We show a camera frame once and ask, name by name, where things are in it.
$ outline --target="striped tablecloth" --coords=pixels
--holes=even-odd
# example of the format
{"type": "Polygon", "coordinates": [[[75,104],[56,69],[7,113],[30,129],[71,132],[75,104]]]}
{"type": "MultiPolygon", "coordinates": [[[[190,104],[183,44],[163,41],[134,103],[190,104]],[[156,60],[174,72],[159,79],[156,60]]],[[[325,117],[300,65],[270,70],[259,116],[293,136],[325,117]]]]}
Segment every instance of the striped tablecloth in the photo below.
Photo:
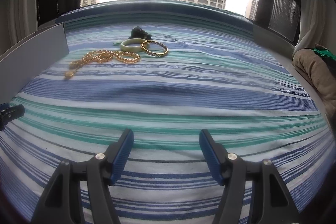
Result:
{"type": "MultiPolygon", "coordinates": [[[[0,132],[1,188],[28,220],[58,163],[88,160],[127,127],[134,146],[122,178],[110,188],[122,223],[211,223],[223,187],[212,179],[198,144],[201,129],[245,160],[270,158],[299,210],[318,191],[335,159],[335,143],[313,100],[250,30],[200,19],[134,16],[99,25],[67,25],[70,54],[33,79],[11,101],[24,117],[0,132]],[[117,49],[139,25],[169,48],[141,53],[136,64],[81,68],[70,61],[117,49]]],[[[87,187],[85,218],[93,223],[87,187]]],[[[246,184],[241,223],[251,184],[246,184]]]]}

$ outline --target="green cloth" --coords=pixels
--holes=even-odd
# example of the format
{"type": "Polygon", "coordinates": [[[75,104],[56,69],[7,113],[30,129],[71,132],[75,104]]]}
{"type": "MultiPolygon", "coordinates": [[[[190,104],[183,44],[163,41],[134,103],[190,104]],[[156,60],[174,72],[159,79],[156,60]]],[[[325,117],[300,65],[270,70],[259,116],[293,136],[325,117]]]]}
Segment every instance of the green cloth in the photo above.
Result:
{"type": "Polygon", "coordinates": [[[333,60],[336,61],[336,55],[334,55],[330,50],[328,49],[323,49],[323,50],[318,50],[317,48],[313,48],[313,51],[320,56],[321,58],[329,57],[333,60]]]}

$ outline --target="brown cloth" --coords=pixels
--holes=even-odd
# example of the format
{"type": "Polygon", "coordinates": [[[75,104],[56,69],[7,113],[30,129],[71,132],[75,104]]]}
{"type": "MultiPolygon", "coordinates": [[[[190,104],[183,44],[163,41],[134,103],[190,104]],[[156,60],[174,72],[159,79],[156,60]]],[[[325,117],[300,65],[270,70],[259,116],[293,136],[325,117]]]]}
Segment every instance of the brown cloth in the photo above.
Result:
{"type": "Polygon", "coordinates": [[[336,112],[336,79],[326,63],[311,49],[305,48],[296,52],[292,65],[317,90],[332,119],[336,112]]]}

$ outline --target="pale green bangle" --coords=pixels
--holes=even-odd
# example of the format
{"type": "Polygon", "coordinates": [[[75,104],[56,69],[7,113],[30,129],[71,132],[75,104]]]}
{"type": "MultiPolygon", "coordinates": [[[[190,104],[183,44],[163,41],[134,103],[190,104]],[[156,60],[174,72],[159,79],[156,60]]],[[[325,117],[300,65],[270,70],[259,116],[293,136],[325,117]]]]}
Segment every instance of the pale green bangle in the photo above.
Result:
{"type": "MultiPolygon", "coordinates": [[[[141,39],[141,38],[131,38],[131,39],[127,39],[125,41],[122,41],[122,43],[120,44],[120,50],[122,50],[123,52],[142,52],[141,46],[126,46],[129,44],[142,44],[143,42],[145,42],[146,39],[141,39]]],[[[149,43],[145,43],[144,45],[145,48],[149,48],[149,43]]]]}

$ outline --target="jewelry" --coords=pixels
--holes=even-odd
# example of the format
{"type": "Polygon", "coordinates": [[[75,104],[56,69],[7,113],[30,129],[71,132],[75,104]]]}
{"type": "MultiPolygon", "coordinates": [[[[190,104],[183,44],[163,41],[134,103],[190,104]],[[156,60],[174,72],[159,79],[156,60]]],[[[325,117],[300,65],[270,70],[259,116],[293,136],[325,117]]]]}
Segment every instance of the jewelry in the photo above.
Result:
{"type": "Polygon", "coordinates": [[[154,40],[146,40],[145,42],[142,42],[142,44],[141,44],[141,49],[145,52],[145,53],[147,53],[147,54],[149,54],[149,55],[152,55],[152,56],[155,56],[155,57],[164,57],[164,56],[166,56],[167,54],[168,54],[168,48],[164,45],[164,44],[162,44],[162,43],[160,43],[160,42],[157,42],[157,41],[154,41],[154,40]],[[151,51],[149,51],[149,50],[147,50],[146,48],[145,48],[145,44],[149,44],[149,43],[154,43],[154,44],[157,44],[157,45],[159,45],[159,46],[161,46],[162,48],[164,48],[165,49],[165,52],[162,52],[162,53],[160,53],[160,52],[151,52],[151,51]]]}
{"type": "Polygon", "coordinates": [[[105,63],[112,60],[113,57],[116,57],[117,60],[132,64],[138,62],[140,60],[140,55],[133,52],[122,52],[122,51],[107,51],[107,50],[98,50],[88,52],[86,55],[82,57],[82,59],[72,61],[69,65],[70,69],[74,69],[73,71],[67,71],[64,76],[66,79],[70,79],[74,76],[74,74],[83,67],[84,65],[88,65],[92,62],[97,63],[105,63]],[[133,57],[133,59],[125,58],[123,56],[133,57]]]}
{"type": "MultiPolygon", "coordinates": [[[[125,41],[122,41],[122,43],[120,44],[120,49],[123,52],[142,52],[141,46],[126,46],[126,45],[129,45],[129,44],[142,44],[145,41],[146,41],[146,39],[141,39],[141,38],[127,39],[125,41]]],[[[144,47],[146,49],[148,49],[149,48],[149,43],[146,43],[144,47]]]]}

